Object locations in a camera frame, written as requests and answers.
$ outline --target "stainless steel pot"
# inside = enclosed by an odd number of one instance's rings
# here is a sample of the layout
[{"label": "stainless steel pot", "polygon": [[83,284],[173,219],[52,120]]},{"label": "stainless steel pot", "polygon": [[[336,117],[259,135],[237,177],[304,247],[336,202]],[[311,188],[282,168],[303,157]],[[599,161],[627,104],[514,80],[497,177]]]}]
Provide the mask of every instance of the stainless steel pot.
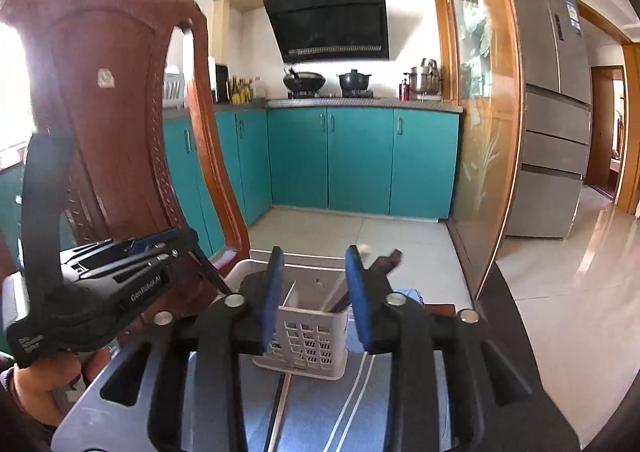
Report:
[{"label": "stainless steel pot", "polygon": [[423,58],[420,66],[411,68],[411,73],[405,73],[409,77],[409,87],[416,94],[437,95],[440,93],[442,77],[438,70],[438,63],[433,58],[427,63]]}]

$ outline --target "doorway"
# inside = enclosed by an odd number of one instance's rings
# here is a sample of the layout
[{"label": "doorway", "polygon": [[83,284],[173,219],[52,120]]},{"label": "doorway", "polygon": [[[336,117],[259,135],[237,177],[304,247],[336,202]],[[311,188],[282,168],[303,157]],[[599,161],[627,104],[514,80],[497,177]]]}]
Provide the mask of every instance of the doorway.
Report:
[{"label": "doorway", "polygon": [[591,151],[584,184],[615,200],[624,154],[625,80],[622,66],[591,68]]}]

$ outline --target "tile floor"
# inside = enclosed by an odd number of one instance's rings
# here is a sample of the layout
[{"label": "tile floor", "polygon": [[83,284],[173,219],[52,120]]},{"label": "tile floor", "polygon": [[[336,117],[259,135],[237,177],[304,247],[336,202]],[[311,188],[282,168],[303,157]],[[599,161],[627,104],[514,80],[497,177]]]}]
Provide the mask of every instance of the tile floor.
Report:
[{"label": "tile floor", "polygon": [[428,304],[471,307],[468,290],[446,226],[436,222],[363,217],[333,211],[275,206],[249,228],[251,247],[289,254],[342,257],[349,245],[367,243],[370,264],[394,248],[402,264],[390,275],[395,288],[415,288]]},{"label": "tile floor", "polygon": [[639,222],[584,187],[568,239],[507,237],[498,266],[549,395],[585,446],[640,364]]}]

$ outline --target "glass partition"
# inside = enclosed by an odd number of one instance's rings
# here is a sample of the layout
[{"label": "glass partition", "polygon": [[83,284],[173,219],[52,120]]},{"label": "glass partition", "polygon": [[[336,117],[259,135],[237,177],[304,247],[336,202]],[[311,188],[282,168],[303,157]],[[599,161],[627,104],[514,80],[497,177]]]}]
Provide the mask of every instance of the glass partition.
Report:
[{"label": "glass partition", "polygon": [[520,48],[513,0],[450,0],[465,109],[450,223],[476,296],[502,236],[522,124]]}]

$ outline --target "refrigerator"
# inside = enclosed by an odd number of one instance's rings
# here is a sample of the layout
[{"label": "refrigerator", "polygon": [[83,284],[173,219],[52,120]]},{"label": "refrigerator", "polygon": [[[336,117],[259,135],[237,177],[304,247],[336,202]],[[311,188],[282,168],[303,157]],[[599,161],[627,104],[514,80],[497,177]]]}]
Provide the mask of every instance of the refrigerator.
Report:
[{"label": "refrigerator", "polygon": [[575,0],[514,0],[524,80],[521,166],[506,235],[566,238],[591,141],[591,70]]}]

